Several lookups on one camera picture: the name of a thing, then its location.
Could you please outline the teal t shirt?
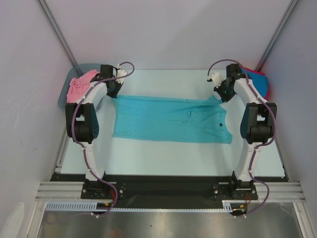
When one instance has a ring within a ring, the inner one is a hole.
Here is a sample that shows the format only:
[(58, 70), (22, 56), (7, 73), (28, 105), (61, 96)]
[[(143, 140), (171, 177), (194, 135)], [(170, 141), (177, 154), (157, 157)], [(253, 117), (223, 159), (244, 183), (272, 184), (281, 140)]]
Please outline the teal t shirt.
[(114, 99), (114, 137), (185, 143), (230, 144), (226, 110), (211, 96), (205, 100), (125, 96)]

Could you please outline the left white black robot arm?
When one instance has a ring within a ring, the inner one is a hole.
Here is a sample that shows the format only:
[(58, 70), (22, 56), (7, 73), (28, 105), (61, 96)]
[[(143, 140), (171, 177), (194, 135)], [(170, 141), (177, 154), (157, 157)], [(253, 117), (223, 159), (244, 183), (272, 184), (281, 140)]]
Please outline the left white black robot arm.
[(85, 180), (98, 198), (109, 194), (105, 180), (115, 119), (113, 100), (128, 72), (121, 65), (79, 64), (68, 73), (59, 104), (65, 111), (66, 133), (85, 164)]

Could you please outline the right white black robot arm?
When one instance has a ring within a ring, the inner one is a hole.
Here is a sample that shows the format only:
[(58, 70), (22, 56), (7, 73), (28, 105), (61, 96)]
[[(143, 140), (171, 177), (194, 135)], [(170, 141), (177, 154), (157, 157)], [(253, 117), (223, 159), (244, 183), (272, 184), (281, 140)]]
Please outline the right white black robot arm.
[(240, 124), (243, 148), (228, 187), (229, 195), (240, 199), (246, 191), (252, 190), (256, 181), (254, 166), (261, 149), (275, 140), (277, 105), (262, 97), (247, 70), (236, 61), (226, 67), (225, 78), (209, 69), (207, 79), (214, 83), (213, 90), (222, 102), (239, 96), (245, 106)]

